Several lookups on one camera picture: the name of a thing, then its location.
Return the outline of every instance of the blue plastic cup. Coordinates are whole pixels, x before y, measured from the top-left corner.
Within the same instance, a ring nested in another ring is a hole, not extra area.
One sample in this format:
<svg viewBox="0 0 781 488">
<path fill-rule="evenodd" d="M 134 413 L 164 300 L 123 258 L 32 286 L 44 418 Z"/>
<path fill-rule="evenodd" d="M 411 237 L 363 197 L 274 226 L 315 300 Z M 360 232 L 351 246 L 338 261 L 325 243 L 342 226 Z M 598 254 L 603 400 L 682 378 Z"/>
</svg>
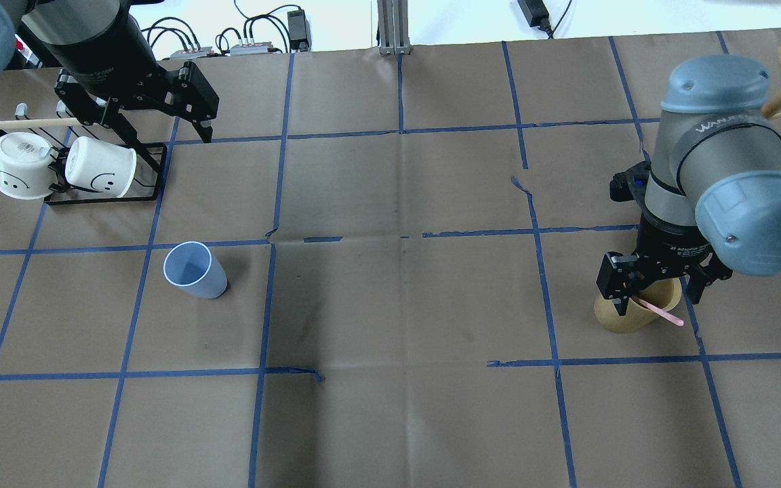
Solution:
<svg viewBox="0 0 781 488">
<path fill-rule="evenodd" d="M 171 285 L 196 297 L 216 298 L 227 288 L 225 270 L 201 242 L 177 245 L 167 253 L 162 268 Z"/>
</svg>

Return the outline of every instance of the white paper cup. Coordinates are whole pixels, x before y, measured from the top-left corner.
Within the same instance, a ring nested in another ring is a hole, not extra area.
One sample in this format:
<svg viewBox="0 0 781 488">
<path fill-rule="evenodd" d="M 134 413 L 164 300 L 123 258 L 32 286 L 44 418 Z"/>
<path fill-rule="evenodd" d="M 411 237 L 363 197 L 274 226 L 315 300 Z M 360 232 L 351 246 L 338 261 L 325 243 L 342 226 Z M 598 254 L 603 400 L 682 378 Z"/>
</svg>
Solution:
<svg viewBox="0 0 781 488">
<path fill-rule="evenodd" d="M 134 149 L 81 136 L 68 152 L 65 180 L 79 188 L 120 198 L 128 192 L 136 170 Z"/>
<path fill-rule="evenodd" d="M 165 280 L 196 297 L 216 298 L 227 288 L 225 270 L 201 242 L 187 241 L 174 247 L 162 268 Z"/>
<path fill-rule="evenodd" d="M 0 137 L 0 192 L 19 200 L 50 195 L 56 173 L 47 167 L 50 143 L 28 132 L 12 132 Z"/>
</svg>

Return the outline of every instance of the cup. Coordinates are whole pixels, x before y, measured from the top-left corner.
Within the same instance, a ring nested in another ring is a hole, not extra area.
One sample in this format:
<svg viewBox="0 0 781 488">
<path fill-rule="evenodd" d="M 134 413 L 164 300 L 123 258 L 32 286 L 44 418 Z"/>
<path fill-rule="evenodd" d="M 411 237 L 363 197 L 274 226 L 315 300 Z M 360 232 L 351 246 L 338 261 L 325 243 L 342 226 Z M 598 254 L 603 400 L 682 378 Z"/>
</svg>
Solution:
<svg viewBox="0 0 781 488">
<path fill-rule="evenodd" d="M 47 167 L 52 163 L 52 146 L 41 136 L 12 132 L 0 137 L 0 192 L 18 200 L 34 200 L 50 195 L 56 173 Z"/>
<path fill-rule="evenodd" d="M 162 268 L 165 280 L 196 297 L 216 298 L 227 288 L 225 270 L 201 242 L 177 245 L 167 253 Z"/>
<path fill-rule="evenodd" d="M 65 161 L 65 180 L 77 188 L 120 198 L 131 188 L 137 152 L 92 137 L 74 141 Z"/>
<path fill-rule="evenodd" d="M 638 293 L 638 296 L 662 310 L 670 310 L 678 305 L 683 296 L 683 288 L 679 278 L 656 281 Z M 605 300 L 601 296 L 595 298 L 593 308 L 595 318 L 601 326 L 612 333 L 632 333 L 659 318 L 656 312 L 643 308 L 634 300 L 628 301 L 628 308 L 623 316 L 616 312 L 611 300 Z"/>
</svg>

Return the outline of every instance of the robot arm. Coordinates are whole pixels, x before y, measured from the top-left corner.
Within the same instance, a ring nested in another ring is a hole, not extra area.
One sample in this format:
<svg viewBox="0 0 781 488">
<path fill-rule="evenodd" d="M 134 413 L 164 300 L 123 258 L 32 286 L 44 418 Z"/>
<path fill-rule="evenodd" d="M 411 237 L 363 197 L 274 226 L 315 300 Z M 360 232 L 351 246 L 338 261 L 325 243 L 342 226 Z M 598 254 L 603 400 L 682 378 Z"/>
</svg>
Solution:
<svg viewBox="0 0 781 488">
<path fill-rule="evenodd" d="M 127 0 L 0 0 L 0 71 L 24 22 L 65 67 L 56 93 L 84 125 L 110 127 L 130 145 L 134 130 L 119 109 L 155 108 L 191 121 L 209 142 L 219 96 L 193 62 L 161 68 L 128 7 Z"/>
<path fill-rule="evenodd" d="M 692 59 L 670 75 L 652 164 L 611 182 L 613 200 L 641 206 L 635 252 L 606 253 L 597 279 L 620 315 L 654 281 L 689 275 L 698 303 L 732 271 L 781 272 L 781 136 L 760 115 L 768 86 L 763 65 L 739 56 Z"/>
</svg>

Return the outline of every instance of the yellow cup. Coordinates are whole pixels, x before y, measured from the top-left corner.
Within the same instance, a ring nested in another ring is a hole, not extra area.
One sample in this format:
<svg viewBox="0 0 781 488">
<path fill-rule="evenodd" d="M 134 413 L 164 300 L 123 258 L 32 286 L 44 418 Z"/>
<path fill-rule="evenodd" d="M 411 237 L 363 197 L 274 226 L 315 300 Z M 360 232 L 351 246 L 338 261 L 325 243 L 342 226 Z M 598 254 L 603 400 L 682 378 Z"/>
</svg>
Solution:
<svg viewBox="0 0 781 488">
<path fill-rule="evenodd" d="M 662 310 L 673 309 L 677 306 L 682 296 L 683 288 L 679 278 L 656 281 L 649 285 L 646 290 L 638 293 L 638 297 L 647 300 L 647 302 Z M 635 303 L 634 300 L 628 301 L 626 314 L 621 317 L 616 312 L 614 303 L 611 300 L 603 299 L 601 296 L 595 298 L 593 309 L 595 310 L 595 318 L 598 319 L 601 326 L 612 333 L 632 333 L 659 318 L 656 312 L 643 308 L 638 303 Z"/>
</svg>

